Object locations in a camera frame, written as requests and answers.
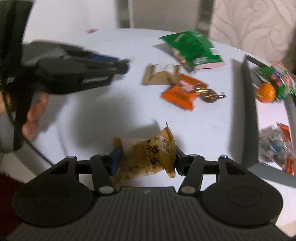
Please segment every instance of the swirl pattern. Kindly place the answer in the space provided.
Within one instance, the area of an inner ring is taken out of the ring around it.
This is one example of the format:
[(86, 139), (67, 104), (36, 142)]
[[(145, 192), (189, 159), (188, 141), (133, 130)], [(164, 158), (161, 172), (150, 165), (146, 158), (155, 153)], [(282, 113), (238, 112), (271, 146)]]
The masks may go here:
[(296, 42), (295, 0), (215, 0), (212, 16), (212, 40), (270, 63), (282, 60)]

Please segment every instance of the brown snack package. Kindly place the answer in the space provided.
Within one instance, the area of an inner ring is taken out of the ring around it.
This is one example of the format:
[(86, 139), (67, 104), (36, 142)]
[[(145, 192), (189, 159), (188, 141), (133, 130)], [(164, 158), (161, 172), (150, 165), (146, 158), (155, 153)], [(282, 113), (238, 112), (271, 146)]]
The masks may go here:
[(148, 65), (143, 79), (144, 85), (171, 85), (180, 80), (180, 65)]
[(114, 145), (123, 146), (123, 158), (115, 182), (123, 182), (166, 170), (169, 177), (176, 176), (175, 139), (167, 126), (149, 140), (114, 138)]

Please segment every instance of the green package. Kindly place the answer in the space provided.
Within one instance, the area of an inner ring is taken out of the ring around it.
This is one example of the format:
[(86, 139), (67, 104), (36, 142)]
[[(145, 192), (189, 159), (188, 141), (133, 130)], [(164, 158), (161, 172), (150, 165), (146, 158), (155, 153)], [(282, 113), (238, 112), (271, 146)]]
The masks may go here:
[(174, 50), (175, 57), (189, 71), (225, 65), (209, 39), (197, 31), (160, 37)]
[(285, 99), (295, 93), (295, 79), (281, 62), (277, 62), (271, 67), (257, 69), (255, 73), (262, 81), (273, 85), (278, 99)]

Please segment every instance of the snack package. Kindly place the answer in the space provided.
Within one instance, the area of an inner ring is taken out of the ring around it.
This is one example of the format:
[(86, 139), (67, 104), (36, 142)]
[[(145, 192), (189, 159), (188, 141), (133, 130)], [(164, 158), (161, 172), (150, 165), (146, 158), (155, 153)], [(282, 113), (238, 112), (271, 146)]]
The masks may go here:
[(180, 77), (181, 80), (173, 88), (164, 92), (161, 97), (184, 109), (193, 110), (193, 102), (200, 95), (196, 87), (207, 88), (207, 84), (185, 74), (181, 74)]
[(123, 147), (116, 183), (152, 175), (163, 169), (169, 177), (176, 176), (176, 144), (168, 126), (151, 139), (114, 138), (114, 145)]
[(189, 71), (225, 65), (211, 41), (197, 31), (161, 37), (174, 51), (177, 60)]
[(276, 89), (276, 97), (279, 100), (295, 93), (295, 80), (281, 62), (257, 69), (255, 73), (262, 81), (270, 83)]
[(180, 80), (180, 65), (154, 64), (148, 65), (143, 78), (144, 85), (170, 85)]
[(283, 124), (277, 125), (277, 128), (269, 126), (260, 130), (260, 152), (278, 164), (285, 172), (294, 175), (295, 154), (292, 149), (290, 134), (287, 136), (289, 127)]

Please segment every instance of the round table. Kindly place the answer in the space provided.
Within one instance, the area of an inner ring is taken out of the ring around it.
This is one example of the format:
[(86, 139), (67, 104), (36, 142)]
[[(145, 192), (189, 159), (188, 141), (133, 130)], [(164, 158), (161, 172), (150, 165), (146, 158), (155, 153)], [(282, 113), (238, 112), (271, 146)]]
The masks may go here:
[[(113, 32), (98, 31), (70, 40), (102, 54), (130, 58), (130, 70), (125, 76), (116, 77), (111, 86), (67, 96), (51, 95), (46, 113), (40, 119), (40, 133), (34, 141), (36, 147), (53, 163), (69, 155), (85, 160), (95, 154), (110, 153), (114, 148), (113, 137), (148, 139), (162, 130), (167, 122), (176, 144), (185, 154), (195, 153), (213, 161), (221, 154), (227, 154), (240, 163), (244, 135), (240, 66), (246, 52), (213, 42), (226, 65), (198, 70), (189, 75), (207, 83), (218, 93), (225, 92), (227, 97), (211, 104), (197, 99), (195, 109), (187, 111), (160, 97), (169, 86), (141, 84), (148, 64), (178, 64), (171, 56), (170, 48), (159, 40), (159, 37), (167, 34), (170, 32), (119, 29)], [(257, 102), (257, 108), (259, 128), (276, 122), (288, 124), (283, 103)], [(48, 167), (42, 161), (32, 161), (36, 155), (26, 146), (17, 155), (36, 174)], [(183, 177), (178, 174), (171, 179), (162, 171), (123, 185), (174, 186), (178, 190), (182, 181)], [(90, 177), (84, 177), (83, 182), (90, 184)], [(205, 177), (202, 189), (214, 182), (215, 176)], [(291, 195), (295, 200), (295, 189), (279, 184), (275, 187), (285, 195), (285, 203), (290, 202)], [(293, 210), (293, 214), (287, 210), (290, 216), (283, 218), (284, 223), (296, 217), (296, 209)]]

